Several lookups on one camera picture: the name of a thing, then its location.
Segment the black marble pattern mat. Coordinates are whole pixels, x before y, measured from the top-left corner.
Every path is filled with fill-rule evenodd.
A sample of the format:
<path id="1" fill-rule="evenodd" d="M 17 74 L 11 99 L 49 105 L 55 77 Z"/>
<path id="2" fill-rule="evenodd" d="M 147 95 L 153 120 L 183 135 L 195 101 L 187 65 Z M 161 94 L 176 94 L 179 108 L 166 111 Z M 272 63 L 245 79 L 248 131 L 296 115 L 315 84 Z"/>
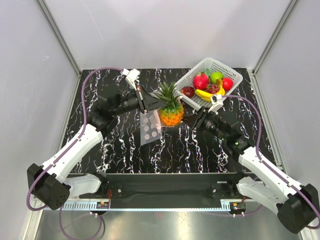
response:
<path id="1" fill-rule="evenodd" d="M 139 81 L 147 91 L 159 88 L 162 82 L 178 81 L 190 68 L 149 68 L 140 69 Z M 242 96 L 259 109 L 253 84 L 246 68 L 234 68 L 243 80 L 232 92 Z M 83 70 L 79 79 L 73 103 L 68 104 L 69 118 L 64 132 L 64 146 L 78 132 L 83 124 L 81 104 L 82 83 L 92 69 Z M 116 84 L 124 95 L 131 88 L 125 76 L 116 70 L 105 70 L 90 77 L 85 87 L 85 105 L 90 111 L 97 96 L 106 94 L 109 84 Z M 258 136 L 258 117 L 253 107 L 237 98 L 224 101 L 220 112 L 233 112 L 240 122 L 240 130 L 246 139 L 256 143 Z M 283 164 L 273 153 L 270 139 L 262 122 L 259 144 L 261 153 L 274 165 L 283 170 Z M 172 173 L 227 173 L 248 172 L 246 168 L 227 156 L 222 143 L 204 131 L 192 130 L 181 122 L 175 127 L 162 127 L 160 139 L 141 145 L 140 111 L 134 110 L 117 117 L 117 126 L 98 145 L 92 148 L 77 163 L 71 173 L 84 174 L 104 171 L 118 174 L 172 174 Z"/>

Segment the red apple toy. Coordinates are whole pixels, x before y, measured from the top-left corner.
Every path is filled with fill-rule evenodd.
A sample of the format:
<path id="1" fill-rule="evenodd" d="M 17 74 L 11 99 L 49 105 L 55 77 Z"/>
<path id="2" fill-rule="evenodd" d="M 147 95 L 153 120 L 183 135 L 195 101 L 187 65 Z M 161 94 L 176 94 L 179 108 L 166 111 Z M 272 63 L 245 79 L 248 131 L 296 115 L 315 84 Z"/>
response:
<path id="1" fill-rule="evenodd" d="M 227 92 L 230 91 L 232 89 L 234 85 L 234 82 L 231 78 L 229 77 L 224 77 L 222 80 L 222 87 L 223 89 Z"/>

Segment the dark red plum toy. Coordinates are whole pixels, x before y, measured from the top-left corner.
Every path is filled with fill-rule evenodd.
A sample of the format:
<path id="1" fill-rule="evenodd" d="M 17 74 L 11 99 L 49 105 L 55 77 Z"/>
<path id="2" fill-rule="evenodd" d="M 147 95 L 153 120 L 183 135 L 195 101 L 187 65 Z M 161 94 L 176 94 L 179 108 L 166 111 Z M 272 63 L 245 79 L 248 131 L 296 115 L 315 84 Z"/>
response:
<path id="1" fill-rule="evenodd" d="M 185 86 L 181 89 L 181 93 L 191 99 L 195 95 L 195 89 L 191 86 Z"/>

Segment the green apple toy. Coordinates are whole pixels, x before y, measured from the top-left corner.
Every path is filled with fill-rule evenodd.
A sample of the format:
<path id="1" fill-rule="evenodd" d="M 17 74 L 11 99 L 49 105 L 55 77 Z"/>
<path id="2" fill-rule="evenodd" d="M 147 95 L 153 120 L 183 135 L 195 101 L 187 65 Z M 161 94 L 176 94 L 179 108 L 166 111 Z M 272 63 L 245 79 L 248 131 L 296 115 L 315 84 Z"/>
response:
<path id="1" fill-rule="evenodd" d="M 223 78 L 224 78 L 224 75 L 223 75 L 221 72 L 219 72 L 219 71 L 213 72 L 213 73 L 210 75 L 210 77 L 209 77 L 210 82 L 211 82 L 212 84 L 216 84 L 216 83 L 217 83 L 217 80 L 222 80 Z"/>

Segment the connector board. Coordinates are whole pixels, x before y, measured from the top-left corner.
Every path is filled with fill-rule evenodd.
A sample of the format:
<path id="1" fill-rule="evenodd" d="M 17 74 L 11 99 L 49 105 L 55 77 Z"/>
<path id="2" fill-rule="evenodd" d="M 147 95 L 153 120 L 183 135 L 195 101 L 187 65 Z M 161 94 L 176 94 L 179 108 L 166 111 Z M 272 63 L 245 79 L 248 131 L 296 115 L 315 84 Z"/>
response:
<path id="1" fill-rule="evenodd" d="M 96 208 L 97 209 L 110 209 L 111 200 L 97 201 Z"/>
<path id="2" fill-rule="evenodd" d="M 245 210 L 247 208 L 247 204 L 245 201 L 232 202 L 230 207 L 232 210 L 235 210 L 235 211 Z"/>

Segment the red dragon fruit toy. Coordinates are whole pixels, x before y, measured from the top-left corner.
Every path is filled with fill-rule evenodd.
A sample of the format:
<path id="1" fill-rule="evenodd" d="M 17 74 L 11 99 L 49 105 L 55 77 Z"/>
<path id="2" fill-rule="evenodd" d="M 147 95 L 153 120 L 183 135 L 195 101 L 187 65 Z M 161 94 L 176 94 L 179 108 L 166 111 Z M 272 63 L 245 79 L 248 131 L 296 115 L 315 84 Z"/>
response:
<path id="1" fill-rule="evenodd" d="M 209 77 L 205 73 L 199 73 L 193 78 L 193 86 L 196 89 L 204 90 L 210 84 Z"/>

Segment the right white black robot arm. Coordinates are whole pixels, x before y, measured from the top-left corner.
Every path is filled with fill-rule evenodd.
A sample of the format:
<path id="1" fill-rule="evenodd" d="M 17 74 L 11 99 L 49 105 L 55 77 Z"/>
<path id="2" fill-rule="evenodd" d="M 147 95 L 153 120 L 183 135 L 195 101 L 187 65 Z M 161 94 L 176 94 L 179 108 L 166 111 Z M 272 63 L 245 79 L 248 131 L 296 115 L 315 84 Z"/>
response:
<path id="1" fill-rule="evenodd" d="M 313 220 L 320 218 L 317 189 L 311 184 L 302 185 L 273 165 L 243 136 L 240 123 L 231 112 L 215 114 L 201 108 L 197 113 L 185 116 L 183 122 L 194 130 L 217 137 L 230 158 L 261 180 L 256 183 L 243 175 L 227 185 L 230 197 L 236 199 L 243 195 L 255 200 L 275 213 L 280 223 L 293 234 L 309 228 Z"/>

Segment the aluminium frame post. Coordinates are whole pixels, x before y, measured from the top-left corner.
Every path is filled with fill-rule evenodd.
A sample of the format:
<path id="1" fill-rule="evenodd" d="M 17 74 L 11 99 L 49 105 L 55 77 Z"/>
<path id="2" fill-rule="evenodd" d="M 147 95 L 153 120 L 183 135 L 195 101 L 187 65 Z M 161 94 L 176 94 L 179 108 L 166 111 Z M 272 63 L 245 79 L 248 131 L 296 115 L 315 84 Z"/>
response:
<path id="1" fill-rule="evenodd" d="M 268 57 L 270 51 L 272 50 L 274 44 L 277 41 L 279 35 L 283 31 L 286 23 L 288 22 L 289 18 L 291 17 L 292 13 L 294 12 L 294 10 L 299 2 L 300 2 L 299 0 L 290 0 L 289 1 L 280 20 L 278 21 L 274 31 L 272 32 L 264 50 L 262 51 L 262 54 L 260 55 L 254 68 L 252 69 L 252 72 L 254 75 L 256 75 L 259 72 L 259 70 L 261 69 L 263 63 L 265 62 L 266 58 Z"/>
<path id="2" fill-rule="evenodd" d="M 65 41 L 58 24 L 56 23 L 53 14 L 51 13 L 47 3 L 45 0 L 35 0 L 36 4 L 38 5 L 40 11 L 42 12 L 45 20 L 47 21 L 51 32 L 53 33 L 54 37 L 56 38 L 59 46 L 61 47 L 65 57 L 67 58 L 70 66 L 72 67 L 73 71 L 77 76 L 80 76 L 82 73 L 82 70 L 78 66 L 70 48 L 67 45 L 67 42 Z"/>

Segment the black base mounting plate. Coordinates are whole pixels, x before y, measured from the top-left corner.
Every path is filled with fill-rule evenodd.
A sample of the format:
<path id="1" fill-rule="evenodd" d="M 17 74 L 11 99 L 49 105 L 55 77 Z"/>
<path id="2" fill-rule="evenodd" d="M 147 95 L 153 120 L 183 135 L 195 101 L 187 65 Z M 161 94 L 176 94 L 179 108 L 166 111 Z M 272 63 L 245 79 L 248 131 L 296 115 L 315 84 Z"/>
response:
<path id="1" fill-rule="evenodd" d="M 237 173 L 108 173 L 97 193 L 83 193 L 81 199 L 102 199 L 111 191 L 112 199 L 131 197 L 185 197 L 239 199 L 236 184 L 253 174 Z"/>

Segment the purple grape bunch toy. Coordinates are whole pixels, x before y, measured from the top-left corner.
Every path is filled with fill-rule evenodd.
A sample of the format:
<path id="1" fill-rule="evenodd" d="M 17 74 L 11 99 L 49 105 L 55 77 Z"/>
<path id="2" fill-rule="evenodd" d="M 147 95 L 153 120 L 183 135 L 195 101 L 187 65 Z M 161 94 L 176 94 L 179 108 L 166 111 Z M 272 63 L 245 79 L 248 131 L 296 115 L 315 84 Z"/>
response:
<path id="1" fill-rule="evenodd" d="M 216 94 L 220 90 L 220 86 L 217 84 L 208 84 L 207 87 L 205 88 L 205 91 L 209 94 Z"/>

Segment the clear pink-dotted zip bag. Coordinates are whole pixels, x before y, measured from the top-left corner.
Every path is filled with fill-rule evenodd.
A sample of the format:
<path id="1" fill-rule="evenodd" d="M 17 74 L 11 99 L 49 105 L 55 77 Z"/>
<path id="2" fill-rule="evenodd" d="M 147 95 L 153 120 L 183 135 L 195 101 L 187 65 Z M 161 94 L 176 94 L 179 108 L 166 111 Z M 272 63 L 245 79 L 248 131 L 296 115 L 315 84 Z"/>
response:
<path id="1" fill-rule="evenodd" d="M 162 121 L 159 117 L 159 110 L 140 112 L 140 144 L 146 145 L 157 141 L 162 136 Z"/>

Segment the left aluminium frame post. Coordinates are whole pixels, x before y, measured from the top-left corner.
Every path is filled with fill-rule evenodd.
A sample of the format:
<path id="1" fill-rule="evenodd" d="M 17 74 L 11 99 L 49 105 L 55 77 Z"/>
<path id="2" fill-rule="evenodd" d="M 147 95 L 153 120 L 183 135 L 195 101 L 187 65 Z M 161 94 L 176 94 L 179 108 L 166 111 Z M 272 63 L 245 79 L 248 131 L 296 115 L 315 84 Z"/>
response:
<path id="1" fill-rule="evenodd" d="M 78 66 L 70 48 L 67 45 L 67 42 L 65 41 L 58 24 L 56 23 L 53 14 L 51 13 L 47 3 L 45 0 L 35 0 L 36 4 L 38 5 L 40 11 L 42 12 L 45 20 L 47 21 L 51 32 L 53 33 L 54 37 L 56 38 L 59 46 L 61 47 L 65 57 L 67 58 L 70 66 L 72 67 L 73 71 L 77 76 L 80 76 L 82 73 L 82 70 Z"/>

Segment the orange toy pineapple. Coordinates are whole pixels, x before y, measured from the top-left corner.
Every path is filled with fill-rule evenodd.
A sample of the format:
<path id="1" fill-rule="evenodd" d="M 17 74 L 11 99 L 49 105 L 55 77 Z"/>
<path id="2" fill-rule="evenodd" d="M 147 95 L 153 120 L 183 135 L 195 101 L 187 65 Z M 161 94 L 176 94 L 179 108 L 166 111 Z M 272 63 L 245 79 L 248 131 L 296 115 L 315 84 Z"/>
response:
<path id="1" fill-rule="evenodd" d="M 183 120 L 185 109 L 181 103 L 181 94 L 177 94 L 176 83 L 168 85 L 165 81 L 159 84 L 159 91 L 155 93 L 156 97 L 165 102 L 160 108 L 158 115 L 160 120 L 167 127 L 175 127 Z"/>

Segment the right connector board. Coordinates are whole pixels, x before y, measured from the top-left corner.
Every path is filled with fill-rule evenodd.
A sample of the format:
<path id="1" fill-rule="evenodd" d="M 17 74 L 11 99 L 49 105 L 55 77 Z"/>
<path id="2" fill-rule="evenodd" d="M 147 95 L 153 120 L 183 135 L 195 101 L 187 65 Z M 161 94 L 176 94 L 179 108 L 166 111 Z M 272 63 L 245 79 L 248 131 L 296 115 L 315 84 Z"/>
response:
<path id="1" fill-rule="evenodd" d="M 232 202 L 230 207 L 232 210 L 235 210 L 235 211 L 245 210 L 247 208 L 247 204 L 245 201 Z"/>

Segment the yellow banana bunch toy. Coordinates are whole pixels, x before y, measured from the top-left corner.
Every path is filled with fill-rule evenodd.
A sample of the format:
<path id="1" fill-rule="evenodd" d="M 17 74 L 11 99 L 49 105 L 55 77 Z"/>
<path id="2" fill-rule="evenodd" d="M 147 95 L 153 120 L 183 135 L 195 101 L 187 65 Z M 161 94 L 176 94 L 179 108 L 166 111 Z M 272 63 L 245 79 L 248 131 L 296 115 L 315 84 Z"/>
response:
<path id="1" fill-rule="evenodd" d="M 211 88 L 206 88 L 205 90 L 196 89 L 194 92 L 202 100 L 204 100 L 206 102 L 210 102 L 211 97 L 213 95 L 222 95 L 222 96 L 225 95 L 226 91 L 224 90 L 224 88 L 221 85 L 219 85 L 217 89 L 218 89 L 218 91 L 216 91 L 216 89 L 213 89 L 211 87 Z"/>

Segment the right aluminium frame post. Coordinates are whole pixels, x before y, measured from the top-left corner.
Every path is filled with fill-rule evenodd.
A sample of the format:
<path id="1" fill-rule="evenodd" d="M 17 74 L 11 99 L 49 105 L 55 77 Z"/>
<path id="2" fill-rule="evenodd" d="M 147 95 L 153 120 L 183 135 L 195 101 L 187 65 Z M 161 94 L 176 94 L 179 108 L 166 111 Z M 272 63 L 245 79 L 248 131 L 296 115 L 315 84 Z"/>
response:
<path id="1" fill-rule="evenodd" d="M 270 51 L 272 50 L 274 44 L 277 41 L 279 35 L 283 31 L 286 23 L 288 22 L 289 18 L 291 17 L 292 13 L 294 12 L 294 10 L 299 2 L 300 2 L 299 0 L 290 0 L 289 1 L 280 20 L 278 21 L 274 31 L 272 32 L 264 50 L 262 51 L 262 54 L 260 55 L 254 68 L 252 69 L 252 72 L 254 75 L 256 75 L 259 72 L 259 70 L 261 69 L 263 63 L 265 62 L 266 58 L 268 57 Z"/>

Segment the left connector board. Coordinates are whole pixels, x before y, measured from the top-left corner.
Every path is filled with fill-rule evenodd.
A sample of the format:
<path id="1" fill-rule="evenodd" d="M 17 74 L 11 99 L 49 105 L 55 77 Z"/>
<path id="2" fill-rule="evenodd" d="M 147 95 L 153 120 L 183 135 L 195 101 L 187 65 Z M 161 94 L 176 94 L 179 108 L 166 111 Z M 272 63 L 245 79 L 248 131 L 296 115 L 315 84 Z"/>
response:
<path id="1" fill-rule="evenodd" d="M 110 209 L 111 200 L 97 201 L 96 208 L 97 209 Z"/>

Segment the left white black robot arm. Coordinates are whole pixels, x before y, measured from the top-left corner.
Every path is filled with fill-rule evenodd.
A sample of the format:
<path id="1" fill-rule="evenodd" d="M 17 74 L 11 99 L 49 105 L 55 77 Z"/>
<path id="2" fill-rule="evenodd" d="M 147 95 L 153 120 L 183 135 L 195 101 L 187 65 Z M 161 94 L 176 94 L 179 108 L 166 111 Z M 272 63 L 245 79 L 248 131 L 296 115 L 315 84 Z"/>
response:
<path id="1" fill-rule="evenodd" d="M 148 93 L 138 86 L 126 96 L 112 91 L 105 98 L 98 96 L 88 114 L 84 114 L 83 126 L 78 133 L 53 157 L 42 165 L 33 163 L 27 169 L 28 193 L 26 198 L 30 210 L 30 198 L 35 196 L 51 210 L 59 209 L 69 198 L 93 194 L 103 198 L 108 193 L 107 179 L 100 173 L 86 173 L 69 178 L 75 165 L 117 125 L 117 116 L 140 110 L 142 113 L 165 106 L 157 93 Z"/>

